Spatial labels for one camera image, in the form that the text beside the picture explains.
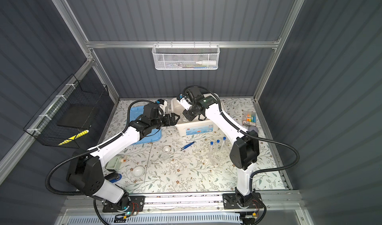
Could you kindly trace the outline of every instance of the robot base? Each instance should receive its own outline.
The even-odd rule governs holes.
[[[259,193],[255,193],[256,196],[261,199]],[[257,198],[254,198],[250,203],[246,204],[245,207],[240,207],[236,200],[236,195],[234,193],[223,194],[224,209],[241,209],[241,208],[250,208],[250,209],[260,209],[263,208],[261,203],[257,201]]]
[[[138,204],[138,209],[135,208],[134,212],[137,212],[137,211],[142,212],[145,196],[129,196],[129,197],[131,199],[130,203]],[[126,212],[132,212],[132,211],[133,211],[133,206],[130,206],[130,208],[126,210]],[[118,212],[118,211],[116,210],[115,206],[113,206],[113,203],[108,202],[108,203],[105,203],[105,205],[103,206],[102,212]]]

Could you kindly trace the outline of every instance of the vent grille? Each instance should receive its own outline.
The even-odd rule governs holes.
[[[171,223],[235,223],[239,224],[240,215],[230,212],[207,212],[207,213],[167,213],[167,214],[138,214],[129,217],[126,222],[114,223],[115,215],[102,215],[102,218],[109,224],[171,224]],[[101,221],[96,215],[91,216],[70,216],[68,225],[101,225]]]

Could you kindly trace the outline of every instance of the aluminum frame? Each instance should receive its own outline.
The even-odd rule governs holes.
[[[308,209],[296,209],[296,214],[301,225],[313,224],[313,220],[310,217]]]
[[[160,97],[161,99],[173,99],[174,97]],[[232,96],[219,96],[219,98],[232,98]],[[249,95],[249,96],[240,96],[240,98],[252,98],[253,99],[253,96]],[[152,97],[131,97],[131,98],[127,98],[127,97],[123,97],[123,98],[120,98],[120,100],[141,100],[141,99],[145,99],[145,100],[157,100],[158,98],[152,98]]]
[[[73,84],[78,80],[83,79],[83,77],[88,73],[88,71],[92,68],[94,63],[93,58],[87,59],[84,64],[79,68],[79,70],[74,74],[74,77],[69,79],[67,84],[57,93],[57,95],[62,95],[66,90],[71,87],[69,84]],[[42,115],[46,114],[53,105],[59,100],[59,97],[55,97],[49,105],[42,111]],[[38,117],[31,125],[30,128],[35,128],[42,120],[42,117]],[[29,135],[28,133],[24,133],[20,139],[12,146],[12,148],[8,151],[8,153],[1,159],[0,161],[0,184],[3,183],[5,178],[11,173],[12,169],[16,166],[16,164],[21,160],[23,155],[29,149],[29,147],[33,144],[36,139]]]
[[[191,192],[191,193],[153,193],[131,194],[145,196],[144,212],[177,213],[177,212],[245,212],[252,209],[225,210],[222,194],[231,192]],[[264,190],[260,191],[262,200],[268,210],[301,210],[306,209],[298,190]],[[93,199],[86,196],[68,196],[59,215],[68,211],[76,215],[92,215]]]
[[[295,0],[293,3],[292,9],[288,15],[288,18],[285,22],[283,30],[281,31],[281,34],[280,34],[279,46],[275,49],[275,51],[271,55],[270,60],[268,64],[266,65],[263,75],[261,76],[260,82],[256,88],[255,94],[253,95],[253,97],[255,98],[255,101],[259,101],[260,99],[260,96],[265,88],[265,85],[267,84],[270,74],[272,73],[277,63],[280,53],[284,48],[285,42],[288,39],[289,33],[292,30],[294,22],[296,21],[296,18],[301,10],[301,7],[303,6],[304,1],[305,0]]]
[[[117,90],[112,84],[112,81],[106,74],[105,69],[103,68],[101,62],[98,60],[97,55],[94,51],[90,50],[88,46],[86,46],[86,42],[88,41],[85,32],[82,30],[77,18],[75,17],[73,11],[71,10],[68,2],[66,0],[52,0],[56,9],[60,13],[61,17],[65,21],[69,30],[73,34],[73,37],[77,41],[79,47],[87,58],[94,58],[96,64],[93,66],[93,70],[97,74],[102,84],[107,85],[109,90],[109,96],[113,100],[114,103],[117,103],[119,100],[119,96]]]
[[[261,124],[261,127],[263,129],[265,138],[273,140],[273,137],[272,137],[272,135],[270,133],[267,121],[265,120],[264,114],[263,114],[263,112],[261,110],[260,104],[258,102],[256,102],[256,101],[254,101],[253,102],[253,106],[255,107],[256,115],[257,115],[257,118],[260,121],[260,124]],[[284,166],[283,165],[283,161],[281,160],[279,151],[276,148],[276,145],[273,144],[273,143],[268,143],[268,145],[269,145],[270,151],[271,151],[271,153],[273,155],[273,158],[275,159],[276,166],[277,167]],[[286,173],[286,171],[285,170],[280,170],[280,172],[283,174],[283,176],[285,178],[285,182],[287,183],[288,189],[293,189],[292,183],[290,182],[288,174]]]
[[[169,42],[169,41],[149,41],[149,42],[129,42],[129,41],[88,41],[86,46],[91,49],[106,48],[132,48],[132,49],[150,49],[153,45],[158,44],[160,47],[217,47],[220,48],[272,48],[279,46],[278,41],[253,41],[253,42]]]

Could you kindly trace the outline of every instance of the white wire basket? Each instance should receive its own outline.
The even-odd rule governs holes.
[[[155,69],[216,70],[220,48],[215,47],[152,47]]]

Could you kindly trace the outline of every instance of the table surface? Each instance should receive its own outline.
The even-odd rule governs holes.
[[[241,123],[243,111],[252,111],[250,98],[222,98],[227,113],[238,123]],[[126,125],[127,108],[132,100],[121,100],[107,130],[105,140],[122,131]],[[134,106],[145,105],[144,102]],[[259,137],[264,137],[259,120],[256,119]],[[216,132],[195,134],[180,137],[175,126],[162,127],[162,137],[159,141],[146,144],[131,145],[121,151],[127,159],[121,164],[118,171],[122,179],[117,185],[125,188],[129,193],[174,193],[174,192],[201,192],[201,191],[231,191],[235,189],[237,177],[236,167],[225,152],[225,160],[219,165],[211,165],[208,160],[210,142],[222,141],[225,136],[219,129]],[[195,144],[180,151],[186,144],[196,141]],[[257,157],[255,170],[276,167],[274,158],[266,142],[259,142],[260,155]],[[163,147],[170,146],[170,163],[163,161]],[[144,167],[141,177],[134,177],[132,171],[135,167]],[[256,190],[285,189],[279,172],[267,172],[255,175],[253,186]]]

